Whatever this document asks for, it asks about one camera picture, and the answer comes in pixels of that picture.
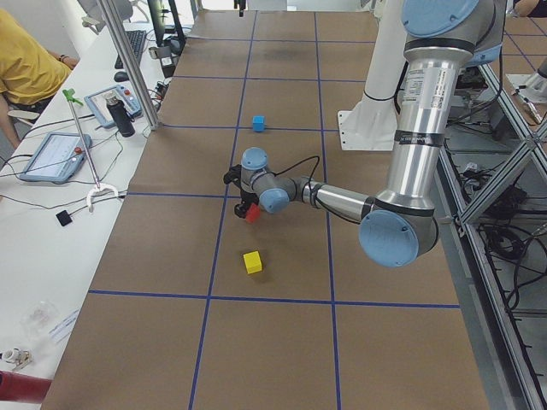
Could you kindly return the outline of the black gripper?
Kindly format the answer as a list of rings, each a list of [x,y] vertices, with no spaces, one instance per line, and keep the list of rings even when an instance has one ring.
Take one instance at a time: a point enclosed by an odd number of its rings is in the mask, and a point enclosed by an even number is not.
[[[258,196],[254,192],[248,192],[247,190],[240,190],[241,203],[234,206],[234,213],[239,218],[245,218],[248,212],[248,206],[252,203],[258,204]]]

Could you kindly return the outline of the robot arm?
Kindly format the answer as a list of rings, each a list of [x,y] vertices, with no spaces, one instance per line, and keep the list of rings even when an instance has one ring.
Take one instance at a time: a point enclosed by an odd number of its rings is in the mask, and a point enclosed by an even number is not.
[[[492,62],[503,42],[504,1],[406,1],[403,55],[407,80],[394,133],[385,188],[376,196],[345,190],[311,177],[283,178],[268,168],[267,153],[248,148],[224,175],[240,190],[240,218],[254,206],[275,214],[292,201],[323,208],[357,223],[359,242],[372,261],[402,267],[435,246],[438,224],[429,198],[439,151],[464,67]]]

